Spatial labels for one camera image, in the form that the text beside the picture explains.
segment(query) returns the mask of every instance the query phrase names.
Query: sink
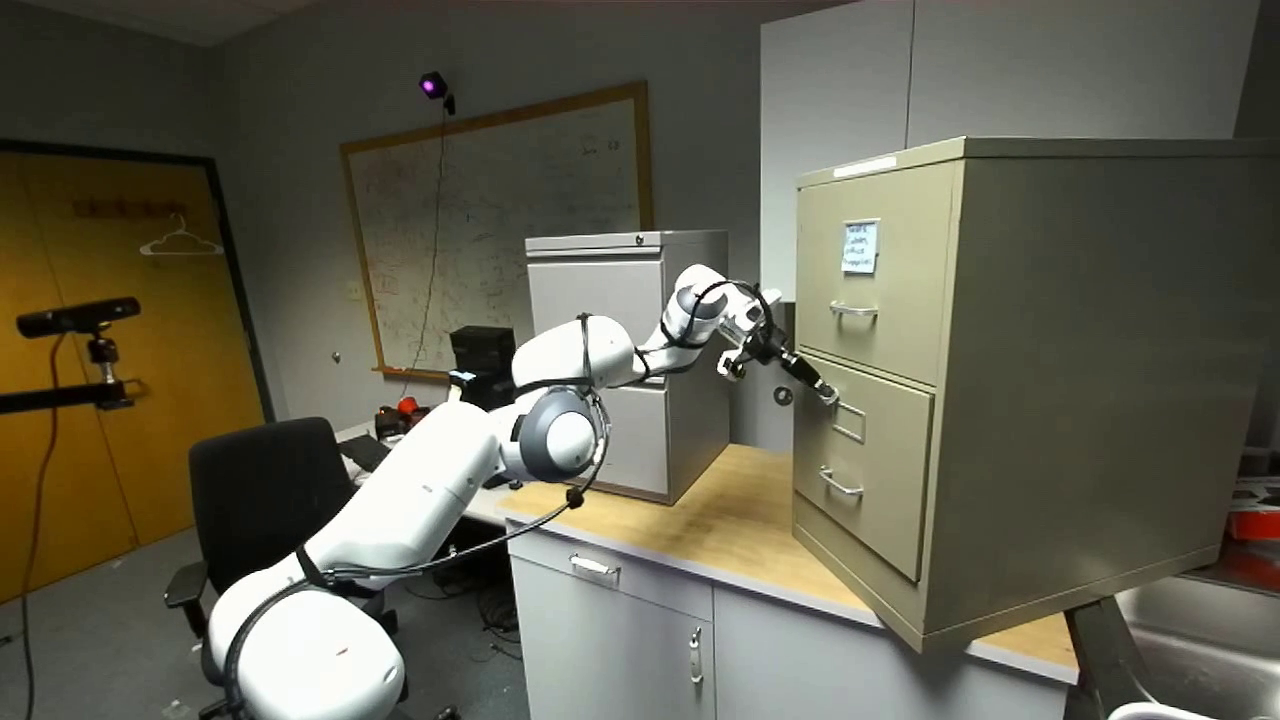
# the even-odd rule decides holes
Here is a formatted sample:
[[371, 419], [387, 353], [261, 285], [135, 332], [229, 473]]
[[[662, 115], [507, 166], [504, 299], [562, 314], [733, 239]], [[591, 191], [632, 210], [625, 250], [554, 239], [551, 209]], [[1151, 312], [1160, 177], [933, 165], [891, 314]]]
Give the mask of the sink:
[[1280, 720], [1280, 590], [1217, 572], [1164, 574], [1114, 595], [1149, 690], [1217, 720]]

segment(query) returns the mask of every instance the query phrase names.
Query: drawer handle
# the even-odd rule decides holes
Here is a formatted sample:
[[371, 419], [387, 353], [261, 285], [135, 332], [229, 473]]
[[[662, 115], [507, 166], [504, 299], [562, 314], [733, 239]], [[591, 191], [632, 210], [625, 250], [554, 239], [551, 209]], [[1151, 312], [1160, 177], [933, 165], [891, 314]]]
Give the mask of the drawer handle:
[[625, 568], [601, 563], [591, 555], [569, 555], [569, 574], [601, 583], [601, 588], [620, 588]]
[[709, 676], [704, 676], [704, 633], [692, 628], [687, 633], [687, 688], [692, 688], [692, 696], [698, 696], [704, 685], [709, 685]]
[[857, 320], [858, 332], [872, 332], [878, 320], [876, 303], [848, 306], [842, 299], [830, 299], [828, 312], [836, 314], [840, 329], [842, 320]]
[[868, 495], [864, 484], [840, 478], [828, 462], [817, 473], [840, 502], [858, 502]]

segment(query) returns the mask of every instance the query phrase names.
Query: camera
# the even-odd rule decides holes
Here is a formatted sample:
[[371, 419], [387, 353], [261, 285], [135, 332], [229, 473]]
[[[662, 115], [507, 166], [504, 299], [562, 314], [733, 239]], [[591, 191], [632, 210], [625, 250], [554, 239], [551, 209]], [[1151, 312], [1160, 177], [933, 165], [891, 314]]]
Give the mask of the camera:
[[109, 320], [124, 320], [135, 312], [138, 312], [135, 295], [110, 295], [110, 299], [90, 299], [90, 303], [25, 312], [25, 314], [15, 314], [15, 332], [25, 332], [25, 337], [103, 332]]

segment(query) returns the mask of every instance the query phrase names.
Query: filing cabinet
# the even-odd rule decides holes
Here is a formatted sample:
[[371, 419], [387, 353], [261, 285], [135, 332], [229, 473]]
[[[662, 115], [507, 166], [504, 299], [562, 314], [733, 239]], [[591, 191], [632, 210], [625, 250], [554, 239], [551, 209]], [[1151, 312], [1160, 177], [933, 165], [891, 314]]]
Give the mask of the filing cabinet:
[[916, 653], [1221, 551], [1272, 143], [945, 139], [800, 178], [796, 537]]
[[[687, 265], [725, 271], [725, 239], [715, 229], [526, 235], [530, 329], [596, 312], [645, 344]], [[601, 398], [613, 424], [603, 491], [670, 502], [726, 443], [726, 382], [713, 356], [678, 377], [603, 388]]]

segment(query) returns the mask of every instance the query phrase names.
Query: wall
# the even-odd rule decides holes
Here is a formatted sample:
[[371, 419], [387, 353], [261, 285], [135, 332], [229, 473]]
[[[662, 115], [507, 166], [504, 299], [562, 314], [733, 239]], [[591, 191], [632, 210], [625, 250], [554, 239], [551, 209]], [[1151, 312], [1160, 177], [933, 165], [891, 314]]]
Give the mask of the wall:
[[[1256, 17], [1256, 42], [1246, 55], [1237, 137], [1280, 137], [1280, 3], [1269, 0]], [[1272, 337], [1246, 443], [1272, 449], [1280, 456], [1280, 332]]]
[[0, 3], [0, 139], [221, 150], [221, 83], [202, 47]]
[[[858, 0], [759, 29], [759, 281], [796, 178], [941, 137], [1233, 137], [1258, 0]], [[792, 449], [777, 413], [750, 433]]]
[[733, 271], [754, 275], [754, 29], [768, 8], [320, 0], [229, 42], [233, 221], [274, 413], [355, 424], [420, 392], [371, 370], [341, 143], [436, 124], [438, 104], [417, 95], [426, 68], [453, 78], [461, 115], [645, 76], [656, 224], [726, 229]]

